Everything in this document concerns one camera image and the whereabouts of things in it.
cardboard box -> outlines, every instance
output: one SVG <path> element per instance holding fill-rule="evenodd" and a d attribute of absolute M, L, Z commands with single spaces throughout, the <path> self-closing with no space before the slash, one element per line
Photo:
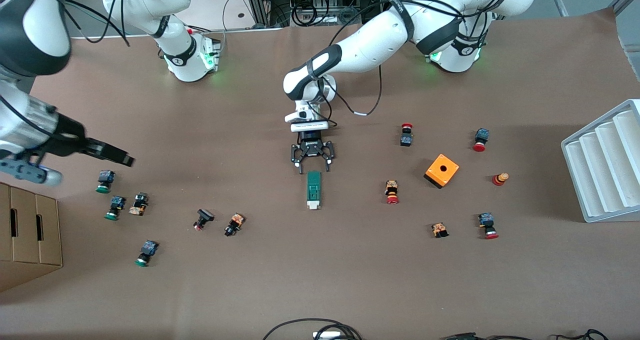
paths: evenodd
<path fill-rule="evenodd" d="M 0 292 L 61 267 L 56 199 L 0 183 Z"/>

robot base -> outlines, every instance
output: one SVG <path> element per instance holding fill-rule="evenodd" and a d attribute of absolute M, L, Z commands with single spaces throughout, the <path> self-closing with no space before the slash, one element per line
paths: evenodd
<path fill-rule="evenodd" d="M 461 55 L 457 49 L 449 46 L 444 51 L 425 56 L 425 60 L 427 63 L 438 65 L 444 71 L 453 73 L 465 72 L 480 59 L 480 50 L 481 48 L 469 46 L 462 49 L 467 55 Z"/>
<path fill-rule="evenodd" d="M 196 41 L 196 51 L 183 64 L 174 64 L 167 59 L 167 56 L 164 57 L 169 71 L 185 83 L 198 81 L 208 73 L 218 71 L 222 50 L 222 44 L 216 39 L 200 34 L 192 34 L 191 37 Z"/>

handle hole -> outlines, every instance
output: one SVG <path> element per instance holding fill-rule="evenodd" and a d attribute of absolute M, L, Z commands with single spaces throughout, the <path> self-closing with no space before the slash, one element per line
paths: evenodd
<path fill-rule="evenodd" d="M 36 215 L 36 228 L 38 229 L 38 241 L 41 242 L 44 239 L 44 233 L 42 231 L 42 215 Z"/>
<path fill-rule="evenodd" d="M 18 210 L 11 209 L 11 237 L 18 237 Z"/>

brown table surface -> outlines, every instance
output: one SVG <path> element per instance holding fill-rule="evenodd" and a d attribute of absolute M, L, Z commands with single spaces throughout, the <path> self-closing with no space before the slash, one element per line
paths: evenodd
<path fill-rule="evenodd" d="M 327 131 L 336 159 L 322 170 L 322 210 L 306 208 L 306 176 L 284 123 L 294 104 L 286 71 L 324 48 L 335 27 L 227 35 L 220 71 L 181 83 L 149 37 L 93 45 L 32 94 L 87 126 L 90 137 L 137 158 L 132 168 L 83 155 L 50 156 L 64 173 L 59 199 L 64 268 L 0 294 L 4 339 L 261 339 L 301 317 L 350 324 L 369 340 L 429 340 L 468 331 L 544 339 L 593 327 L 612 340 L 640 336 L 640 223 L 583 222 L 560 142 L 640 95 L 611 10 L 574 18 L 497 21 L 474 67 L 425 64 L 407 44 L 382 66 L 370 117 L 336 99 Z M 338 74 L 359 111 L 377 71 Z M 400 147 L 400 125 L 414 144 Z M 478 128 L 487 151 L 471 150 Z M 460 170 L 436 189 L 423 173 L 443 153 Z M 98 194 L 98 172 L 117 173 Z M 504 187 L 490 176 L 509 172 Z M 383 195 L 399 182 L 400 204 Z M 144 217 L 103 219 L 111 195 L 150 194 Z M 199 208 L 215 222 L 196 232 Z M 477 214 L 500 237 L 484 240 Z M 223 235 L 235 212 L 247 221 Z M 450 232 L 435 239 L 430 225 Z M 151 266 L 134 265 L 145 240 Z M 321 324 L 274 339 L 310 339 Z"/>

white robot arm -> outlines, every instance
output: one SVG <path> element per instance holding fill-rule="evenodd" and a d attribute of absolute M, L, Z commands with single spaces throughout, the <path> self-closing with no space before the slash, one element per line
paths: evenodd
<path fill-rule="evenodd" d="M 329 74 L 375 69 L 407 41 L 425 56 L 439 54 L 442 64 L 454 64 L 450 71 L 464 71 L 473 64 L 480 40 L 487 33 L 489 12 L 518 15 L 533 0 L 388 0 L 388 3 L 391 7 L 354 34 L 320 51 L 284 77 L 286 96 L 295 101 L 295 112 L 287 115 L 285 121 L 291 124 L 292 132 L 299 133 L 299 144 L 292 145 L 291 162 L 301 173 L 300 163 L 306 157 L 322 156 L 327 171 L 334 157 L 331 143 L 322 142 L 321 137 L 329 122 L 321 115 L 320 105 L 336 94 L 336 81 Z M 460 53 L 457 42 L 464 44 Z M 467 49 L 474 42 L 478 45 L 471 51 Z"/>
<path fill-rule="evenodd" d="M 121 14 L 121 1 L 124 14 Z M 192 0 L 102 0 L 112 18 L 149 34 L 164 53 L 169 71 L 185 82 L 198 81 L 218 69 L 220 41 L 190 34 L 176 13 Z"/>
<path fill-rule="evenodd" d="M 85 136 L 85 127 L 18 89 L 18 81 L 61 71 L 71 56 L 65 0 L 0 3 L 0 171 L 55 186 L 62 174 L 41 165 L 46 153 L 82 153 L 132 166 L 126 151 Z"/>

